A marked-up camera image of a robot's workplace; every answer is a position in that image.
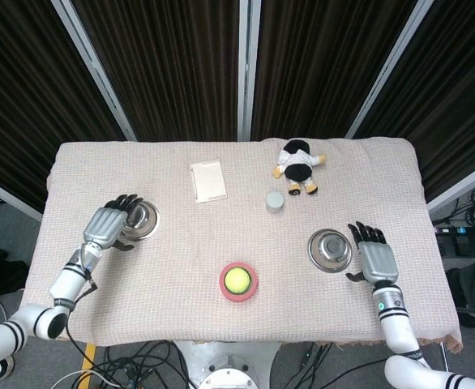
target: black curtain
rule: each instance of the black curtain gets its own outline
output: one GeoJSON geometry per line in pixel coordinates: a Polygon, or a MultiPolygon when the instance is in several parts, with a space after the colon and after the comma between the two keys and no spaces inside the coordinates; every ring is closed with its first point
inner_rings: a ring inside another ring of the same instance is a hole
{"type": "Polygon", "coordinates": [[[140,141],[237,138],[239,0],[74,0],[140,141]]]}
{"type": "Polygon", "coordinates": [[[475,1],[436,0],[356,138],[408,139],[427,200],[475,170],[475,1]]]}
{"type": "Polygon", "coordinates": [[[344,136],[414,5],[263,0],[251,138],[344,136]]]}
{"type": "Polygon", "coordinates": [[[0,187],[43,211],[63,142],[124,140],[50,2],[0,1],[0,187]]]}

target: plush toy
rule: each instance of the plush toy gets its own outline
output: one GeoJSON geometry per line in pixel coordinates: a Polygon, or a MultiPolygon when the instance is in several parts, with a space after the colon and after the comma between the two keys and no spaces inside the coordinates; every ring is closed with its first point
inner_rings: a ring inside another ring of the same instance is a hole
{"type": "Polygon", "coordinates": [[[280,178],[282,173],[289,179],[288,193],[299,195],[301,187],[299,182],[304,182],[306,193],[313,195],[319,189],[311,179],[312,168],[321,165],[326,156],[312,156],[310,145],[303,140],[290,140],[277,158],[277,167],[273,170],[273,177],[280,178]]]}

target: tennis ball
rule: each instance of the tennis ball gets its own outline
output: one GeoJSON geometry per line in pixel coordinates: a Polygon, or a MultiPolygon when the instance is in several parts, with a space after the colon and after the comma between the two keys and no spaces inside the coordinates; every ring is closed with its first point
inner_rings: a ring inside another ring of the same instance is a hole
{"type": "Polygon", "coordinates": [[[225,275],[225,287],[233,294],[246,292],[250,287],[250,274],[242,267],[230,269],[225,275]]]}

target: white frame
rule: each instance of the white frame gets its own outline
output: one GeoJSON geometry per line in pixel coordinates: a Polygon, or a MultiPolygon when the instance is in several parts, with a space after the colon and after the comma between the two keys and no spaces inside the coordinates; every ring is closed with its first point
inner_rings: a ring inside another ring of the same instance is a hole
{"type": "Polygon", "coordinates": [[[237,56],[237,141],[249,142],[254,109],[255,70],[259,45],[261,0],[239,2],[239,53],[237,56]]]}
{"type": "Polygon", "coordinates": [[[380,91],[383,88],[383,85],[385,85],[396,64],[400,60],[401,54],[403,54],[403,52],[407,48],[407,45],[413,38],[414,33],[417,31],[417,28],[422,23],[423,19],[425,18],[427,12],[429,11],[433,3],[434,0],[417,0],[416,6],[414,6],[414,9],[410,14],[409,19],[407,19],[407,23],[401,30],[400,36],[398,36],[398,39],[392,47],[392,50],[389,53],[389,56],[387,57],[387,60],[383,64],[382,70],[378,74],[378,78],[374,82],[369,94],[367,95],[362,107],[360,108],[360,111],[358,111],[358,114],[355,117],[353,124],[351,124],[351,127],[345,135],[346,139],[352,139],[353,136],[357,133],[357,130],[358,128],[360,128],[360,125],[364,121],[364,118],[369,112],[370,107],[373,105],[374,101],[378,97],[380,91]]]}
{"type": "Polygon", "coordinates": [[[475,187],[475,172],[469,174],[461,181],[457,182],[455,185],[451,186],[449,189],[445,190],[438,197],[428,202],[426,207],[429,210],[429,213],[434,213],[444,207],[452,200],[457,199],[464,193],[468,192],[475,187]]]}
{"type": "Polygon", "coordinates": [[[70,38],[74,42],[75,48],[79,51],[79,55],[88,68],[96,86],[99,88],[99,92],[104,97],[109,110],[117,121],[117,124],[120,126],[122,133],[127,140],[136,142],[137,138],[135,132],[133,131],[133,128],[131,128],[131,124],[124,112],[124,108],[118,100],[117,93],[115,93],[115,90],[101,65],[101,61],[93,48],[92,42],[88,38],[88,34],[86,33],[73,4],[70,0],[52,0],[52,5],[68,31],[70,38]]]}
{"type": "Polygon", "coordinates": [[[36,211],[30,205],[24,203],[23,201],[21,201],[20,199],[2,188],[0,188],[0,199],[5,201],[6,203],[9,203],[14,208],[19,209],[24,214],[29,215],[31,218],[39,222],[41,222],[41,219],[43,219],[43,214],[41,212],[36,211]]]}

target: notepad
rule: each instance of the notepad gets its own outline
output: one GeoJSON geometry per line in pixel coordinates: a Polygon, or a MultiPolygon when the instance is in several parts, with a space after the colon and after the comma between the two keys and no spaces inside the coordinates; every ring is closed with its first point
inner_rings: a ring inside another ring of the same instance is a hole
{"type": "Polygon", "coordinates": [[[227,198],[220,160],[192,164],[190,175],[195,188],[196,203],[206,203],[227,198]]]}

